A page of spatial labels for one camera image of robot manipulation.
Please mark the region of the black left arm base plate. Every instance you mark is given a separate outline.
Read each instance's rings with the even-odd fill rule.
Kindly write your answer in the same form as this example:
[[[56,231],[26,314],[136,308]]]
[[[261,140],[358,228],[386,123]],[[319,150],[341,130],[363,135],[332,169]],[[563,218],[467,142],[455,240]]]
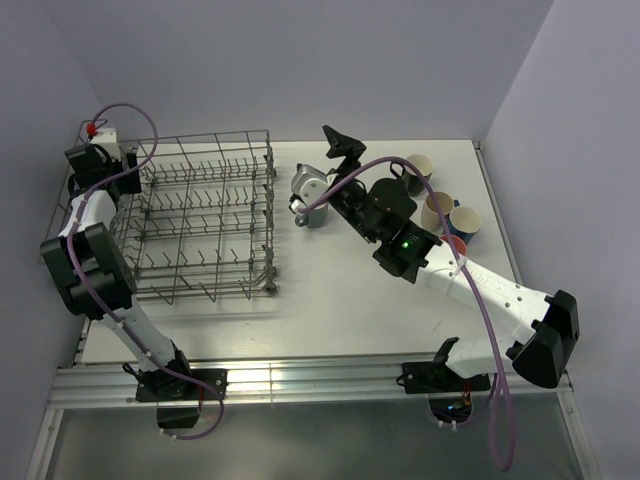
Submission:
[[[228,371],[225,369],[196,369],[192,377],[215,390],[203,388],[193,382],[184,382],[172,377],[178,386],[176,393],[163,387],[152,387],[138,383],[135,400],[142,404],[156,405],[158,427],[178,431],[193,428],[200,419],[204,401],[223,400],[226,394]]]

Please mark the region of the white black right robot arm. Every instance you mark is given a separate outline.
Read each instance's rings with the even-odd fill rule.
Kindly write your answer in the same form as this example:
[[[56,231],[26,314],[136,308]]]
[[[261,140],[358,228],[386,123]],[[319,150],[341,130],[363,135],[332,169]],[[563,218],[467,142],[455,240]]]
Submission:
[[[485,391],[490,375],[499,371],[538,387],[557,387],[579,338],[575,297],[563,290],[528,289],[454,254],[412,221],[417,205],[398,174],[365,187],[356,178],[365,145],[328,125],[322,130],[328,158],[341,161],[330,172],[328,202],[365,241],[376,244],[379,265],[394,277],[480,308],[492,322],[491,337],[452,337],[431,361],[404,365],[400,384],[406,392]]]

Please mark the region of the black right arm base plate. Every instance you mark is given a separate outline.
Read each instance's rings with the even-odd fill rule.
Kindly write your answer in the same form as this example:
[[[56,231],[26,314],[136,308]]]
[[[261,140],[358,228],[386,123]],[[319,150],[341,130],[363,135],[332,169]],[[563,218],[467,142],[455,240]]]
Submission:
[[[472,393],[491,389],[487,374],[464,379],[444,364],[435,362],[405,362],[395,380],[406,394]]]

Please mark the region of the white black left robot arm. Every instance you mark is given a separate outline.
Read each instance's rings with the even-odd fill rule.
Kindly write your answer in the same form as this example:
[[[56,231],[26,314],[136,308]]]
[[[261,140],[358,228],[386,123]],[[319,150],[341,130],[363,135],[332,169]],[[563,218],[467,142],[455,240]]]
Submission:
[[[89,142],[65,152],[71,214],[59,234],[44,241],[40,254],[67,309],[101,323],[138,361],[123,369],[159,400],[184,399],[195,375],[184,354],[150,321],[136,298],[136,282],[110,226],[120,200],[141,192],[137,152]]]

